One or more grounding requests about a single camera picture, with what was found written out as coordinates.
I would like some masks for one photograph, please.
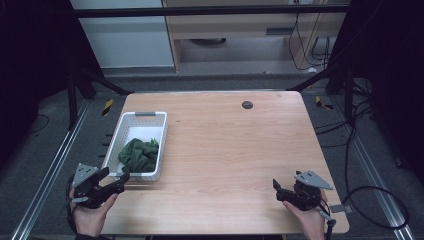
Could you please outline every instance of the table top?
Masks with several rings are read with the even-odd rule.
[[[298,92],[131,94],[122,113],[132,111],[168,114],[161,177],[127,184],[103,234],[301,233],[272,179],[293,190],[295,172],[313,170],[334,186]],[[325,192],[340,204],[336,189]],[[348,231],[344,213],[332,217],[334,233]]]

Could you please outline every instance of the white cabinet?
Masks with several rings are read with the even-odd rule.
[[[72,0],[74,9],[162,7],[161,0]],[[174,67],[164,17],[81,18],[102,69]]]

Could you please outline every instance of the human hand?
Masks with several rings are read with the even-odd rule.
[[[74,189],[69,193],[70,198],[73,198],[73,196]],[[82,235],[99,237],[103,225],[105,224],[106,214],[117,198],[117,193],[112,194],[102,206],[96,209],[77,206],[75,203],[71,202],[71,212],[73,212],[77,232]]]
[[[321,198],[327,201],[324,191],[321,189]],[[324,223],[325,219],[319,213],[318,209],[311,209],[308,211],[301,211],[293,204],[284,201],[284,206],[297,218],[302,227],[302,232],[309,240],[323,240],[324,239]]]

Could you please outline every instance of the green towel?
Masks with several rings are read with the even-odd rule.
[[[134,138],[118,154],[118,160],[124,164],[122,172],[144,173],[156,169],[159,144],[155,139],[143,142]]]

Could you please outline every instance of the white tray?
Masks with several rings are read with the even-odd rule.
[[[118,160],[118,154],[128,142],[134,138],[150,142],[154,138],[159,144],[155,171],[130,173],[129,181],[158,181],[165,148],[166,120],[166,112],[126,112],[122,114],[103,163],[103,167],[109,167],[109,176],[116,179],[122,174],[123,164]]]

